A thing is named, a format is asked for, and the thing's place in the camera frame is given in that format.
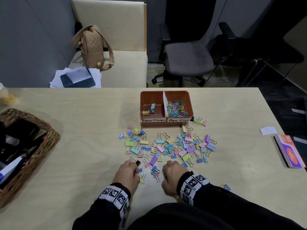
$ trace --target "sofa armrest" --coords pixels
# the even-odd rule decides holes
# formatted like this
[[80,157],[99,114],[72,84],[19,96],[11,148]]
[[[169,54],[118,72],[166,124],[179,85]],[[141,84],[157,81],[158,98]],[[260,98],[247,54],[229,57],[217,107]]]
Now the sofa armrest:
[[169,29],[165,23],[159,25],[162,41],[170,41]]
[[221,22],[221,23],[219,23],[219,27],[220,27],[222,33],[227,37],[227,39],[235,39],[236,38],[235,34],[232,32],[232,30],[230,29],[230,27],[228,26],[227,23]]

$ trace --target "chair wheel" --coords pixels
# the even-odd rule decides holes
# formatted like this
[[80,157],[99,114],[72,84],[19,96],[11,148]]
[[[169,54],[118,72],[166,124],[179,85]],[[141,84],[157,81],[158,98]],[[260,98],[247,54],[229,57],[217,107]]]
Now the chair wheel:
[[205,81],[201,81],[201,82],[198,83],[198,85],[199,85],[200,87],[203,87],[203,86],[205,85],[205,83],[206,83]]

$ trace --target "person's right hand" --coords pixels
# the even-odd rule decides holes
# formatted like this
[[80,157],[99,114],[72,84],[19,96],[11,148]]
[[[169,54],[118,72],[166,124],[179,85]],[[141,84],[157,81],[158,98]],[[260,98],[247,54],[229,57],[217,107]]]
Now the person's right hand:
[[178,161],[168,161],[162,169],[164,175],[164,181],[162,182],[162,188],[164,192],[169,195],[177,196],[177,184],[182,174],[188,172],[188,169],[179,164]]

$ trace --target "woven basket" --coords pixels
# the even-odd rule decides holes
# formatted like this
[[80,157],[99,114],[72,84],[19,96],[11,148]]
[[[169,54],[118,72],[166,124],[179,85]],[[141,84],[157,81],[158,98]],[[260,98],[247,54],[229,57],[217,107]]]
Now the woven basket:
[[40,120],[30,113],[16,109],[8,109],[0,114],[0,121],[2,121],[6,127],[13,123],[17,118],[23,118],[35,123],[38,127],[40,127],[42,132],[48,131],[48,134],[45,136],[45,139],[40,147],[21,168],[19,173],[5,186],[4,189],[0,189],[0,208],[6,206],[10,201],[12,201],[18,190],[29,179],[32,172],[37,168],[43,158],[60,139],[59,133],[57,133],[50,126],[50,124]]

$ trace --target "beige sofa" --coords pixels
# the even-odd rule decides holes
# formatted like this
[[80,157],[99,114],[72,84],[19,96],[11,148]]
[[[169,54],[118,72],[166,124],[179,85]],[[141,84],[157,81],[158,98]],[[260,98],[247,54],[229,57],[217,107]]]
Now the beige sofa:
[[[102,71],[101,87],[146,87],[146,4],[134,1],[72,0],[82,26],[97,25],[113,52],[115,65]],[[85,66],[77,52],[69,68]]]

